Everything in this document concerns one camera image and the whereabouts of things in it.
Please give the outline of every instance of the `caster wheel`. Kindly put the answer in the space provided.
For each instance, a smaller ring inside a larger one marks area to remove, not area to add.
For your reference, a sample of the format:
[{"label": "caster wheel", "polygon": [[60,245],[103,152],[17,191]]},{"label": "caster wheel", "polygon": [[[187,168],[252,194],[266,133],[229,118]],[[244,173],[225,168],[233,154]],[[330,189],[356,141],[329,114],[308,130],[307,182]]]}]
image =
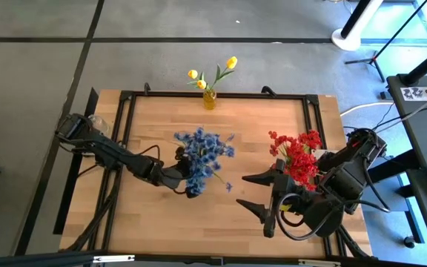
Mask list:
[{"label": "caster wheel", "polygon": [[406,248],[414,248],[415,242],[413,237],[405,237],[405,239],[403,240],[403,244]]}]

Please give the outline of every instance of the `tulip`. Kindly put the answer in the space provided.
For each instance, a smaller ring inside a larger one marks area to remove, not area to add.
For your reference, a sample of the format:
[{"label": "tulip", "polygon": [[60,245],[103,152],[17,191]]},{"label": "tulip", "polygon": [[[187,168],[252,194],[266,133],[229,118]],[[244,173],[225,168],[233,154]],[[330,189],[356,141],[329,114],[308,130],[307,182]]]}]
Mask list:
[{"label": "tulip", "polygon": [[207,83],[205,81],[199,80],[199,81],[197,81],[197,86],[200,89],[205,89],[207,87]]},{"label": "tulip", "polygon": [[227,61],[227,67],[229,69],[233,69],[236,66],[236,63],[238,62],[238,59],[236,59],[235,56],[232,56],[228,61]]},{"label": "tulip", "polygon": [[189,73],[188,73],[188,75],[189,75],[189,77],[191,77],[192,79],[195,79],[195,78],[197,78],[197,70],[189,70]]}]

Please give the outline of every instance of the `white pole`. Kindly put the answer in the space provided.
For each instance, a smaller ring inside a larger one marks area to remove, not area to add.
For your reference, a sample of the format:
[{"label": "white pole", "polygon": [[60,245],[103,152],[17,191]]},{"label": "white pole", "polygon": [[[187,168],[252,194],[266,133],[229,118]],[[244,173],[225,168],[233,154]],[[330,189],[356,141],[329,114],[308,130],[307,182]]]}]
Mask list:
[{"label": "white pole", "polygon": [[332,42],[342,50],[355,51],[359,49],[361,45],[360,38],[362,35],[362,31],[370,21],[371,17],[375,14],[375,12],[377,12],[378,7],[380,7],[382,2],[383,0],[370,0],[364,11],[362,11],[359,18],[355,22],[351,31],[348,33],[348,35],[343,38],[341,34],[342,28],[337,29],[332,33]]}]

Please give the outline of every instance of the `glass vase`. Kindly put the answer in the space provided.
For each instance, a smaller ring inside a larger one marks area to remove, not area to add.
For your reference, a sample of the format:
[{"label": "glass vase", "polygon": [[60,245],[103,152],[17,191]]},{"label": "glass vase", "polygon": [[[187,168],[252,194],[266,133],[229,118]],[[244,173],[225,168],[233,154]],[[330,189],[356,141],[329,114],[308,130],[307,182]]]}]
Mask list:
[{"label": "glass vase", "polygon": [[204,107],[213,110],[216,106],[216,92],[214,90],[204,90]]}]

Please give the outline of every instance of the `wooden table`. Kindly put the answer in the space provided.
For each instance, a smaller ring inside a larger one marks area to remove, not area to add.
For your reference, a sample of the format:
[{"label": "wooden table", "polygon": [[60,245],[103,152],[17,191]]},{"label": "wooden table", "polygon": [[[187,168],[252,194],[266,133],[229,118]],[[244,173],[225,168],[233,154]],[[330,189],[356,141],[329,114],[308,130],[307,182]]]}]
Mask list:
[{"label": "wooden table", "polygon": [[[96,107],[100,115],[113,125],[119,90],[102,90]],[[337,100],[319,96],[322,123],[328,149],[345,146]],[[120,139],[126,114],[122,118]],[[314,112],[310,107],[312,125]],[[274,162],[269,154],[268,131],[297,136],[305,132],[305,117],[300,101],[278,99],[219,99],[213,111],[202,107],[202,100],[184,97],[137,97],[128,149],[140,152],[151,145],[161,148],[161,160],[175,164],[177,131],[195,131],[204,126],[208,132],[225,139],[235,133],[236,156],[221,159],[219,174],[234,186],[228,193],[217,178],[208,180],[207,189],[197,198],[176,195],[166,187],[155,187],[123,171],[109,251],[129,254],[204,255],[231,257],[308,257],[324,258],[322,239],[313,237],[296,242],[276,227],[274,238],[262,235],[257,217],[237,204],[235,199],[269,203],[271,188],[244,182],[242,176],[265,171]],[[80,170],[94,164],[84,159]],[[93,217],[103,169],[95,168],[79,177],[73,193],[60,248],[67,248],[82,233]],[[371,254],[363,213],[345,215],[343,225],[360,247]],[[103,224],[97,240],[101,246]],[[291,229],[302,235],[310,229],[302,225]],[[334,255],[337,243],[331,236]]]}]

